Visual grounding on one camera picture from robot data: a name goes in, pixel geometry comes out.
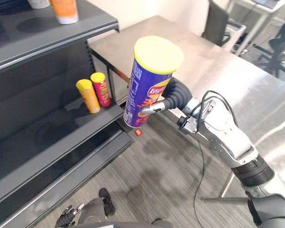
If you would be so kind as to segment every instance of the metal shelf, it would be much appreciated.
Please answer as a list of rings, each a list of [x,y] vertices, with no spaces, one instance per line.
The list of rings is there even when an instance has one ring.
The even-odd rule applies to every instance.
[[[51,7],[27,5],[0,13],[0,71],[72,42],[118,30],[117,19],[85,0],[76,2],[79,21],[70,25],[60,25]]]
[[[50,212],[56,205],[128,148],[133,142],[130,136],[120,127],[114,128],[115,133],[111,137],[108,137],[106,141],[93,149],[81,161],[9,216],[0,224],[0,228],[31,227],[41,216]]]
[[[123,114],[90,114],[79,98],[0,143],[0,202]]]

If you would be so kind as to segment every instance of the desk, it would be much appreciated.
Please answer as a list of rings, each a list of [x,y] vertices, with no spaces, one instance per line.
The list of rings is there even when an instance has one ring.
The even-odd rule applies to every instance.
[[[230,14],[234,5],[240,5],[243,6],[249,10],[253,10],[254,12],[257,12],[260,14],[259,19],[257,20],[257,22],[255,23],[254,27],[252,28],[252,30],[249,32],[249,34],[247,35],[247,37],[245,38],[245,40],[242,42],[242,44],[240,45],[240,47],[238,48],[238,50],[235,52],[235,54],[237,56],[239,56],[242,51],[246,48],[247,44],[252,41],[252,39],[255,37],[255,35],[257,34],[257,32],[260,30],[260,28],[262,27],[262,25],[264,24],[264,22],[266,20],[269,20],[271,17],[270,15],[274,12],[276,12],[279,8],[281,8],[283,5],[285,5],[285,0],[280,0],[277,5],[273,8],[267,8],[264,7],[262,5],[258,5],[256,3],[254,3],[251,0],[232,0],[227,8],[227,13]]]
[[[195,97],[201,98],[209,89],[225,96],[240,128],[285,178],[285,82],[159,16],[91,43],[90,47],[127,81],[132,70],[134,44],[147,35],[167,38],[182,49],[184,62],[173,76]],[[176,122],[183,113],[173,109],[167,110],[166,115]],[[284,127],[276,131],[283,123]]]

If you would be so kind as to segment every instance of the black cable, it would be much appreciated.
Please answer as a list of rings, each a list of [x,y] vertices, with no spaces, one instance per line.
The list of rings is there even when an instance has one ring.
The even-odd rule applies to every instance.
[[[205,99],[206,99],[206,96],[207,96],[209,93],[217,94],[217,95],[219,95],[219,96],[224,100],[225,105],[227,105],[227,107],[228,107],[228,109],[229,109],[229,111],[230,111],[230,113],[231,113],[231,115],[232,115],[234,124],[238,127],[238,122],[237,122],[236,116],[234,115],[234,112],[233,112],[233,110],[232,110],[230,104],[228,103],[228,101],[227,101],[221,94],[219,94],[219,93],[216,92],[216,91],[208,90],[208,91],[204,94],[204,96],[203,96],[203,98],[202,98],[202,100],[201,100],[200,109],[201,109],[201,110],[204,110]],[[200,129],[200,123],[201,123],[202,114],[203,114],[203,113],[202,113],[202,111],[201,111],[201,112],[199,113],[198,121],[197,121],[197,123],[196,123],[196,125],[197,125],[197,127],[196,127],[196,128],[197,128],[197,131],[199,131],[199,129]]]
[[[201,148],[201,146],[200,146],[200,143],[199,143],[199,149],[200,149],[200,152],[201,152],[201,157],[202,157],[202,159],[203,159],[203,169],[202,169],[202,173],[201,173],[200,182],[199,182],[198,187],[196,188],[195,193],[194,193],[194,198],[193,198],[193,210],[194,210],[194,214],[195,214],[196,220],[198,221],[200,227],[201,227],[201,228],[204,228],[203,225],[201,224],[200,220],[199,220],[199,217],[198,217],[198,215],[197,215],[197,213],[196,213],[196,209],[195,209],[196,196],[197,196],[197,194],[198,194],[198,191],[199,191],[199,189],[200,189],[201,183],[202,183],[202,181],[203,181],[203,179],[204,179],[204,175],[205,175],[205,157],[204,157],[204,152],[203,152],[203,150],[202,150],[202,148]]]
[[[243,24],[245,22],[245,20],[247,19],[248,15],[253,11],[253,9],[257,6],[257,4],[255,3],[253,5],[253,7],[250,8],[250,10],[248,11],[248,13],[245,15],[245,17],[243,18],[241,24]]]
[[[216,98],[216,99],[220,100],[220,101],[225,105],[226,109],[229,109],[228,106],[225,104],[224,100],[222,100],[221,98],[219,98],[219,97],[217,97],[217,96],[210,96],[210,97],[208,97],[207,99],[205,99],[205,102],[208,101],[208,100],[210,100],[210,99],[212,99],[212,98]],[[185,121],[182,123],[180,129],[183,128],[183,127],[186,125],[187,120],[190,118],[190,116],[193,115],[193,113],[195,112],[195,110],[197,110],[197,109],[200,107],[200,104],[201,104],[201,103],[199,103],[197,106],[195,106],[195,107],[192,109],[192,111],[190,112],[190,114],[188,114],[188,115],[186,116]]]

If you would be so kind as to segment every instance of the black shelf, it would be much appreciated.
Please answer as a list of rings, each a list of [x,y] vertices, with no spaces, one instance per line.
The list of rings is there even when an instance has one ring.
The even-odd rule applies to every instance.
[[[111,123],[2,201],[0,228],[30,227],[132,142],[117,123]]]
[[[75,41],[118,29],[118,21],[93,4],[78,0],[79,21],[60,25],[51,7],[29,5],[0,13],[0,71],[61,49]]]
[[[79,98],[0,143],[0,202],[123,114],[90,114]]]

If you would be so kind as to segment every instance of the small orange object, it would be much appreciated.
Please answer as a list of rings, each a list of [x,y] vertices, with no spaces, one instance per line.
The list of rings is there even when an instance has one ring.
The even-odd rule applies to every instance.
[[[141,131],[141,130],[136,130],[136,131],[135,131],[135,134],[136,134],[137,136],[141,136],[142,131]]]

